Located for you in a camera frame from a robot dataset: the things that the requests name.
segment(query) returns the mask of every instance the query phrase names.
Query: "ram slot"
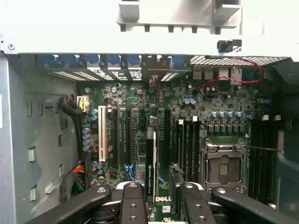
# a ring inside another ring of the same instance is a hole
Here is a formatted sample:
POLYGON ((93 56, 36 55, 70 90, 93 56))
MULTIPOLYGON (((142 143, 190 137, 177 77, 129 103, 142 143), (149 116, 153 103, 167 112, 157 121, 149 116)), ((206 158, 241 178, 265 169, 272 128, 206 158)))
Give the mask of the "ram slot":
POLYGON ((132 164, 132 110, 126 109, 126 144, 125 159, 127 164, 132 164))
POLYGON ((171 112, 170 110, 164 111, 164 165, 169 165, 172 161, 173 156, 170 151, 171 142, 171 112))
POLYGON ((99 106, 99 161, 106 161, 107 129, 106 129, 106 106, 99 106))
POLYGON ((182 169, 184 167, 184 120, 177 122, 177 151, 178 151, 178 164, 182 169))
POLYGON ((113 110, 114 156, 117 168, 120 167, 120 116, 118 110, 113 110))

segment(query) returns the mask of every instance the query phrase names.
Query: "pcie slot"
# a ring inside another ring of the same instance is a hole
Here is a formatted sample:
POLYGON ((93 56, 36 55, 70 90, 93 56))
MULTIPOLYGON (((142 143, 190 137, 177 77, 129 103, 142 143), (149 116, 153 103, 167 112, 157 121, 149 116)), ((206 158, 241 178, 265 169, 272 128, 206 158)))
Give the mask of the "pcie slot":
POLYGON ((173 156, 170 156, 170 130, 171 130, 171 111, 165 110, 164 111, 164 164, 169 165, 171 162, 170 157, 173 158, 173 156))
POLYGON ((132 164, 132 110, 126 109, 126 163, 132 164))
POLYGON ((178 164, 180 168, 184 167, 184 120, 177 122, 177 148, 178 148, 178 164))
POLYGON ((190 147, 189 147, 189 141, 190 141, 190 128, 188 125, 188 121, 184 122, 184 165, 183 165, 183 171, 184 171, 184 180, 189 181, 189 155, 190 155, 190 147))
POLYGON ((114 153, 117 168, 120 167, 120 116, 118 110, 113 110, 114 153))
POLYGON ((200 124, 197 123, 195 125, 195 146, 194 146, 194 175, 193 175, 193 182, 199 182, 199 156, 200 156, 200 140, 199 140, 199 126, 200 124))
POLYGON ((106 129, 106 106, 99 106, 99 161, 106 161, 107 129, 106 129))

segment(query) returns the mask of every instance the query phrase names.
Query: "white connector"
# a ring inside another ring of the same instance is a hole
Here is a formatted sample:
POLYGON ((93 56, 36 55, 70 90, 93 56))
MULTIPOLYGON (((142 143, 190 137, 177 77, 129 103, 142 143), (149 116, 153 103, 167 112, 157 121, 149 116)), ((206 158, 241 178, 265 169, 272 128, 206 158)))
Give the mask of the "white connector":
POLYGON ((106 144, 107 144, 107 131, 106 131, 106 106, 99 106, 99 162, 106 161, 106 144))

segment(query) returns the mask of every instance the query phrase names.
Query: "black pcie slot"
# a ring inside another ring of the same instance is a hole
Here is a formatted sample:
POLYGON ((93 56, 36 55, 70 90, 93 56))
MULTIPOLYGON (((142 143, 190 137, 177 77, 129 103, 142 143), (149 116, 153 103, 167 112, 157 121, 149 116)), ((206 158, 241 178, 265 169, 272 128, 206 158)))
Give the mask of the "black pcie slot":
POLYGON ((194 131, 194 174, 192 177, 193 182, 199 181, 199 152, 200 152, 199 123, 197 123, 195 125, 195 131, 194 131))
POLYGON ((184 166, 183 166, 183 171, 184 171, 184 180, 185 181, 189 181, 190 179, 190 170, 189 170, 189 166, 190 166, 190 158, 189 155, 191 154, 191 149, 190 149, 190 145, 189 145, 189 141, 190 141, 190 126, 189 126, 189 122, 185 121, 184 122, 184 166))
POLYGON ((169 165, 171 162, 175 162, 172 160, 173 156, 170 151, 170 140, 171 140, 171 111, 164 111, 164 164, 169 165))
POLYGON ((113 110, 114 156, 117 168, 120 167, 120 116, 118 110, 113 110))
POLYGON ((189 122, 189 175, 188 181, 194 181, 194 154, 195 154, 195 124, 189 122))
POLYGON ((132 110, 126 109, 126 163, 132 164, 132 110))
POLYGON ((184 125, 177 123, 177 155, 178 155, 178 164, 180 168, 184 167, 184 125))

